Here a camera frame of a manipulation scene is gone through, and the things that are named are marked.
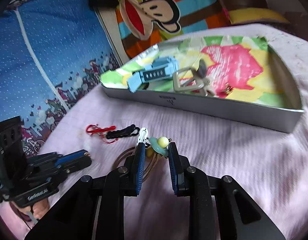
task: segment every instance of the monkey cartoon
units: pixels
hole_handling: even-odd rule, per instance
[[[174,0],[121,0],[120,11],[126,26],[140,40],[147,40],[155,22],[167,33],[178,33],[180,10]]]

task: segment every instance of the pink bed sheet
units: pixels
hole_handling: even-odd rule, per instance
[[[85,133],[89,124],[118,129],[134,123],[149,135],[172,138],[179,153],[206,174],[231,175],[263,208],[287,240],[300,239],[308,228],[308,42],[264,25],[208,30],[204,35],[266,36],[294,75],[305,114],[292,134],[166,107],[108,98],[98,86],[80,100],[50,135],[42,153],[69,154],[82,148],[90,167],[71,174],[51,196],[53,205],[82,175],[106,175],[118,155],[135,144],[123,138],[104,144]],[[18,239],[27,226],[0,204],[0,214]],[[187,239],[189,199],[177,198],[168,161],[162,158],[137,198],[125,198],[125,239]]]

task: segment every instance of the yellow pillow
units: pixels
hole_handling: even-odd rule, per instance
[[[232,24],[245,24],[252,22],[278,22],[290,23],[281,14],[264,8],[245,8],[229,11]]]

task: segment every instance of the screw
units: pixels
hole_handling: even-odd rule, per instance
[[[186,168],[186,170],[187,170],[187,172],[189,172],[189,173],[194,173],[194,172],[196,172],[196,168],[193,167],[193,166],[188,166],[188,167]]]
[[[81,177],[81,181],[82,182],[88,182],[90,180],[90,178],[91,177],[89,175],[84,175],[84,176]]]
[[[224,177],[223,177],[223,180],[224,180],[225,182],[227,182],[227,183],[231,183],[233,179],[232,179],[231,176],[228,176],[228,175],[227,175],[227,176],[224,176]]]
[[[120,166],[120,167],[118,167],[118,172],[119,173],[125,173],[125,172],[127,172],[127,168],[125,166]]]

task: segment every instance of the striped fabric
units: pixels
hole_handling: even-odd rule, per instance
[[[116,16],[127,55],[177,35],[230,25],[221,0],[119,0]]]

